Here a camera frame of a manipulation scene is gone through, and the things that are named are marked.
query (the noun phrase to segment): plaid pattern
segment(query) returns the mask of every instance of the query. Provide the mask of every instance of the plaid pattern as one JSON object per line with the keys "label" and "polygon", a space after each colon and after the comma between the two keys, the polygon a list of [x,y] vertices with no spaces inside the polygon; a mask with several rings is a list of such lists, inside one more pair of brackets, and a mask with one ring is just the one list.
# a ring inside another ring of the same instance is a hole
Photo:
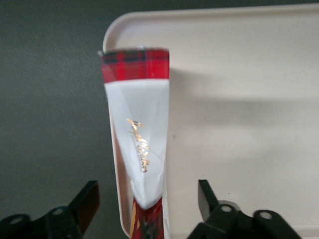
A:
{"label": "plaid pattern", "polygon": [[169,78],[166,49],[130,49],[106,52],[101,56],[104,83],[145,78]]}
{"label": "plaid pattern", "polygon": [[[166,49],[130,49],[106,52],[101,56],[104,83],[134,79],[168,79],[169,52]],[[143,210],[135,201],[130,239],[163,239],[161,199]]]}
{"label": "plaid pattern", "polygon": [[161,199],[151,208],[143,210],[133,201],[131,239],[164,239]]}

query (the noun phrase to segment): white plastic tray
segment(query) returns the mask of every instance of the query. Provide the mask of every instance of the white plastic tray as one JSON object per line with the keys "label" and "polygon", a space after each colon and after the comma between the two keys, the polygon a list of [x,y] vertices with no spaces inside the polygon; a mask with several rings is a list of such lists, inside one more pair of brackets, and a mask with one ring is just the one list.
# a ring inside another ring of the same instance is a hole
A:
{"label": "white plastic tray", "polygon": [[[138,45],[170,50],[171,238],[202,221],[197,181],[207,179],[244,213],[276,211],[319,239],[319,4],[130,13],[103,47]],[[128,231],[132,195],[118,151],[115,162]]]}

